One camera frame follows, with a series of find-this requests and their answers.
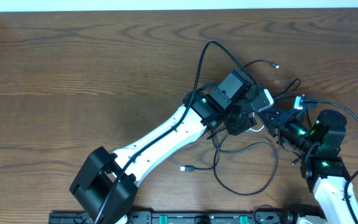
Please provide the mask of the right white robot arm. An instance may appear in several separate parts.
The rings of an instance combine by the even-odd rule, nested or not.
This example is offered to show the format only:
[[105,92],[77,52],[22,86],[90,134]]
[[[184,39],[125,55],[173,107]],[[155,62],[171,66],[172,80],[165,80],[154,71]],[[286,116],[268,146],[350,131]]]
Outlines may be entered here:
[[304,152],[301,175],[328,223],[358,223],[358,203],[351,176],[339,156],[346,135],[346,117],[322,110],[311,129],[304,127],[298,110],[270,108],[258,113],[268,133]]

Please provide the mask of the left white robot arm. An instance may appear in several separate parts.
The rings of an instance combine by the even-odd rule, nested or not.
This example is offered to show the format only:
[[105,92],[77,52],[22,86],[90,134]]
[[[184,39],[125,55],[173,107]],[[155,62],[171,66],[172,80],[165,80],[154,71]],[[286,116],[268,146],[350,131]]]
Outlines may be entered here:
[[136,142],[99,147],[81,166],[70,192],[95,223],[125,223],[140,183],[175,151],[224,124],[231,135],[255,126],[252,113],[273,106],[268,89],[232,70],[218,85],[194,86],[176,112]]

